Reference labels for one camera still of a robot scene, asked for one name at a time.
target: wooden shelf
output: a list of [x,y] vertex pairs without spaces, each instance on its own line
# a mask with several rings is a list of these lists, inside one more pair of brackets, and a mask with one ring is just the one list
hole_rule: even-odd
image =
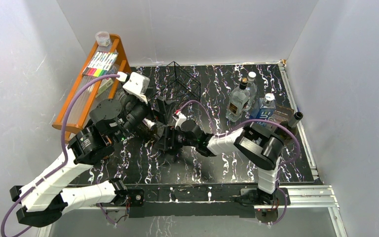
[[[128,63],[127,56],[125,55],[124,47],[123,47],[123,44],[121,42],[120,36],[115,35],[115,34],[110,34],[110,38],[111,38],[111,42],[112,42],[110,52],[117,51],[117,53],[118,53],[115,64],[120,65],[119,71],[125,72],[125,73],[130,73],[131,72],[130,65]],[[63,104],[63,107],[62,107],[59,115],[57,116],[55,122],[52,125],[54,128],[59,129],[59,130],[62,129],[63,116],[65,115],[65,112],[66,112],[66,109],[68,108],[68,105],[70,104],[70,102],[73,99],[76,91],[79,89],[79,85],[81,84],[81,82],[83,80],[82,72],[86,68],[86,66],[88,65],[89,61],[92,59],[94,54],[96,53],[97,49],[98,49],[98,44],[95,41],[94,46],[92,47],[91,52],[88,54],[88,57],[86,58],[86,61],[83,64],[82,69],[79,72],[79,74],[76,78],[76,81],[74,82],[74,84],[73,84],[73,86],[72,86],[72,88],[68,94],[68,97],[67,97],[65,103]],[[70,121],[67,124],[66,134],[65,134],[65,142],[66,143],[69,142],[70,135],[72,133],[77,134],[78,132],[80,132],[83,129],[83,126],[85,124],[85,120],[88,117],[89,111],[90,111],[91,106],[95,100],[95,96],[98,93],[98,89],[99,89],[100,85],[101,85],[101,81],[94,84],[92,91],[89,93],[89,96],[86,99],[86,103],[84,104],[84,106],[82,106],[83,108],[80,108],[80,116],[78,117],[78,119],[76,119],[74,122]],[[111,86],[110,92],[108,94],[108,99],[114,98],[115,91],[117,90],[117,87],[118,87],[118,80],[114,79],[114,83]]]

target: white backdrop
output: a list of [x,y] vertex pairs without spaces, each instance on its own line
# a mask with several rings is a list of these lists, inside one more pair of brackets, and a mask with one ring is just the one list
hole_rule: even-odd
[[379,1],[320,0],[287,69],[348,236],[379,236]]
[[[25,185],[61,152],[51,127],[76,79],[85,53],[56,0],[0,0],[0,223]],[[6,234],[26,226],[9,217]],[[32,228],[23,237],[35,237]]]
[[120,35],[131,65],[287,59],[317,0],[57,0],[83,50]]

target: liquor bottle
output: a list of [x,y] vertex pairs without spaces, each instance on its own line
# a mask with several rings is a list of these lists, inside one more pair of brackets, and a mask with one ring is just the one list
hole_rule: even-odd
[[258,93],[258,87],[256,86],[255,79],[256,73],[249,72],[248,73],[248,85],[246,86],[246,90],[249,91],[249,101],[246,105],[245,111],[248,111],[251,109],[253,103],[255,102],[256,94]]
[[[268,93],[254,105],[250,118],[268,120],[272,113],[274,113],[275,108],[275,96],[272,93]],[[260,122],[259,124],[262,126],[266,125],[264,122]]]
[[226,118],[236,122],[241,116],[243,109],[249,101],[249,91],[246,90],[247,78],[242,78],[239,87],[235,88],[230,94],[229,105],[227,107]]
[[[294,136],[297,135],[298,129],[297,129],[297,123],[303,118],[303,113],[301,112],[296,112],[294,113],[293,117],[291,117],[290,120],[288,121],[282,121],[280,125],[288,129],[291,133],[294,134]],[[287,146],[288,144],[291,144],[293,142],[293,139],[286,133],[284,132],[281,128],[277,127],[275,130],[275,133],[279,135],[283,141],[284,145]]]

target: black wire basket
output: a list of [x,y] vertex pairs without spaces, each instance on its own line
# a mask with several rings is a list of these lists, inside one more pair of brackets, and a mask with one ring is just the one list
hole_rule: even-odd
[[154,78],[151,78],[150,87],[154,89],[149,96],[152,101],[162,96],[181,105],[188,100],[200,101],[201,98],[200,81],[175,61],[158,67]]

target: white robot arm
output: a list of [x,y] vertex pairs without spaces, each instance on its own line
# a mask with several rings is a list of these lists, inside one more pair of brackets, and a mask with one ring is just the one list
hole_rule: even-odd
[[[173,103],[157,98],[159,110],[148,104],[145,95],[149,79],[143,75],[119,73],[124,93],[118,100],[102,101],[90,112],[90,122],[73,137],[68,145],[68,156],[60,156],[43,173],[24,186],[10,190],[13,201],[19,200],[28,190],[35,187],[21,200],[17,211],[21,224],[43,227],[58,220],[63,214],[83,206],[96,203],[143,205],[144,191],[127,189],[120,179],[110,179],[101,184],[83,188],[66,188],[82,172],[114,152],[114,144],[144,124],[152,130],[157,123],[167,124]],[[170,151],[182,146],[192,146],[203,156],[212,157],[225,152],[241,151],[258,167],[258,188],[255,199],[244,201],[253,204],[271,204],[277,188],[280,156],[284,147],[283,138],[252,122],[225,134],[204,133],[193,121],[187,120],[180,111],[173,114],[175,124],[166,126],[154,148]],[[65,166],[47,176],[61,164]]]

